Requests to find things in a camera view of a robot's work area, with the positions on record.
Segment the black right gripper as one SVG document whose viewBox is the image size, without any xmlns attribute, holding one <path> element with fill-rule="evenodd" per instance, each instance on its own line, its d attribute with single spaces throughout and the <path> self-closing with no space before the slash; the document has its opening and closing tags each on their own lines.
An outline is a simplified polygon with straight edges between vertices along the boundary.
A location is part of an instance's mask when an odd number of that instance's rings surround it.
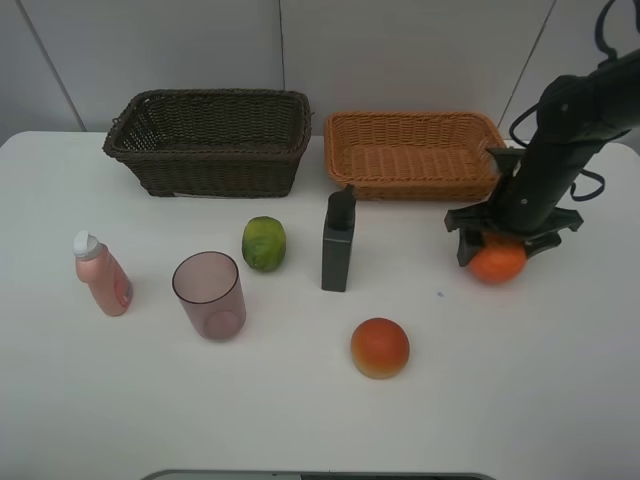
<svg viewBox="0 0 640 480">
<path fill-rule="evenodd" d="M 577 231 L 583 224 L 576 210 L 558 202 L 584 166 L 577 148 L 542 146 L 531 149 L 489 148 L 500 178 L 487 200 L 447 212 L 445 226 L 458 230 L 457 260 L 467 267 L 484 249 L 482 232 L 521 238 L 526 256 L 561 244 L 558 231 Z"/>
</svg>

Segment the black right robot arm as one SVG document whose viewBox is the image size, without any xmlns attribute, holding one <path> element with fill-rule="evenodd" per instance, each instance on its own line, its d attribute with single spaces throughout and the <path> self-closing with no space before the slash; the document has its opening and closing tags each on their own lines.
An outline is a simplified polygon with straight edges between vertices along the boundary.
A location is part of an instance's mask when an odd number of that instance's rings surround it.
<svg viewBox="0 0 640 480">
<path fill-rule="evenodd" d="M 457 260 L 466 267 L 488 234 L 520 241 L 532 257 L 556 248 L 560 231 L 583 224 L 559 207 L 591 158 L 639 125 L 639 54 L 632 52 L 591 74 L 561 76 L 536 107 L 537 130 L 524 148 L 489 149 L 500 172 L 487 200 L 447 212 L 445 226 L 459 234 Z"/>
</svg>

